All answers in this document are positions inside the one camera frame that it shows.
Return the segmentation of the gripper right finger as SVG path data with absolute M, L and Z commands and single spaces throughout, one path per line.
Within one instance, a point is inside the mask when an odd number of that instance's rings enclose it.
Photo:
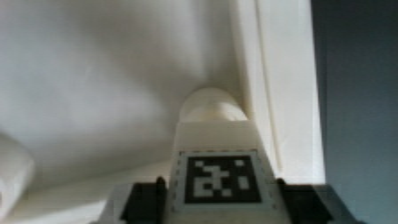
M 287 184 L 277 179 L 291 224 L 355 224 L 337 193 L 326 184 Z

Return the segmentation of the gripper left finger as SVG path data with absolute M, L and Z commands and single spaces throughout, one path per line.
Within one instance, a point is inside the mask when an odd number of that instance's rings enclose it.
M 118 185 L 110 193 L 97 220 L 90 224 L 163 224 L 166 182 Z

